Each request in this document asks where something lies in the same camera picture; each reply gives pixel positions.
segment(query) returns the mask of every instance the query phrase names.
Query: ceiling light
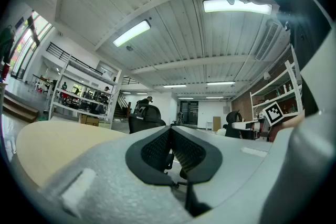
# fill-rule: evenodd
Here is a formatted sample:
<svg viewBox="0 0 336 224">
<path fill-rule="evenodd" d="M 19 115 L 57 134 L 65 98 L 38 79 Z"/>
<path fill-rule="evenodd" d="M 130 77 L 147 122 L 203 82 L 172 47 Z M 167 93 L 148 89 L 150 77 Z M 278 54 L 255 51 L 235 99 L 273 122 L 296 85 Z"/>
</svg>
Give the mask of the ceiling light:
<svg viewBox="0 0 336 224">
<path fill-rule="evenodd" d="M 208 82 L 208 85 L 231 85 L 235 84 L 235 81 L 222 81 L 222 82 Z"/>
<path fill-rule="evenodd" d="M 182 85 L 165 85 L 165 88 L 179 88 L 179 87 L 187 87 L 186 84 L 182 84 Z"/>
<path fill-rule="evenodd" d="M 203 1 L 204 11 L 209 12 L 256 12 L 270 15 L 272 7 L 269 5 L 257 5 L 252 2 L 244 3 L 235 0 L 235 4 L 230 5 L 227 0 L 205 0 Z"/>
<path fill-rule="evenodd" d="M 117 47 L 124 44 L 126 41 L 130 40 L 133 37 L 136 37 L 137 35 L 151 29 L 151 25 L 148 23 L 147 20 L 143 20 L 141 23 L 137 24 L 136 26 L 132 27 L 128 31 L 126 31 L 124 34 L 122 34 L 120 37 L 118 37 L 113 44 L 115 44 Z"/>
</svg>

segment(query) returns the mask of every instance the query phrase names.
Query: air conditioner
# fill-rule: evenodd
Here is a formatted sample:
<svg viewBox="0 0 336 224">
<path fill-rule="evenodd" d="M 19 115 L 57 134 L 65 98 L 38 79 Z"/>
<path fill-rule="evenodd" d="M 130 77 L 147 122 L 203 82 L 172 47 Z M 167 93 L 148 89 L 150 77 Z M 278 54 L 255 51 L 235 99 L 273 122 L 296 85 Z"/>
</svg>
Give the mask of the air conditioner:
<svg viewBox="0 0 336 224">
<path fill-rule="evenodd" d="M 261 43 L 258 47 L 255 59 L 261 61 L 265 58 L 273 44 L 275 43 L 280 30 L 280 25 L 275 23 L 273 20 L 268 20 L 266 22 L 267 28 L 264 36 L 262 37 Z"/>
</svg>

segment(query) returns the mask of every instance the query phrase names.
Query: perforated black pad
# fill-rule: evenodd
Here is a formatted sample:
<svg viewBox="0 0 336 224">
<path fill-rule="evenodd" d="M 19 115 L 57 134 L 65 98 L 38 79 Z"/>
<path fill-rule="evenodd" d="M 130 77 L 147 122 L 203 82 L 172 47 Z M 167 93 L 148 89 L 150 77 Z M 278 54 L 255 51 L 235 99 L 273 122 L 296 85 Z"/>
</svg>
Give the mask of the perforated black pad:
<svg viewBox="0 0 336 224">
<path fill-rule="evenodd" d="M 167 155 L 172 149 L 189 183 L 210 180 L 222 164 L 218 148 L 176 126 L 167 126 L 160 131 L 135 142 L 126 152 L 126 164 L 139 179 L 147 184 L 172 185 L 163 173 Z"/>
</svg>

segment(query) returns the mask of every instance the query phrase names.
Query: white desk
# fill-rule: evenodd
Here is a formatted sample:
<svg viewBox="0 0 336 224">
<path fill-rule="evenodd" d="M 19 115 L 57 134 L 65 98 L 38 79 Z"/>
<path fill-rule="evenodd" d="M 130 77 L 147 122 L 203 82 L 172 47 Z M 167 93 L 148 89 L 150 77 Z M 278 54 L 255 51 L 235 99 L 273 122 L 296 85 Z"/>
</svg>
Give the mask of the white desk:
<svg viewBox="0 0 336 224">
<path fill-rule="evenodd" d="M 74 122 L 40 121 L 19 132 L 16 152 L 22 168 L 41 187 L 54 172 L 89 148 L 126 135 Z"/>
</svg>

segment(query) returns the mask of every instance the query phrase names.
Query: seated person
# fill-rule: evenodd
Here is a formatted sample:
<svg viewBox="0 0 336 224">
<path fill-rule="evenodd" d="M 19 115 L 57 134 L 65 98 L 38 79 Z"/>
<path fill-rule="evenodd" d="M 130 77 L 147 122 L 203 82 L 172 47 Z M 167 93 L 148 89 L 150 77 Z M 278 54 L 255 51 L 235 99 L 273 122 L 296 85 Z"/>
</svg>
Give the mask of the seated person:
<svg viewBox="0 0 336 224">
<path fill-rule="evenodd" d="M 227 128 L 227 124 L 224 124 L 223 125 L 223 129 L 219 129 L 216 134 L 217 135 L 221 135 L 221 136 L 225 136 L 225 134 L 226 134 L 226 128 Z"/>
</svg>

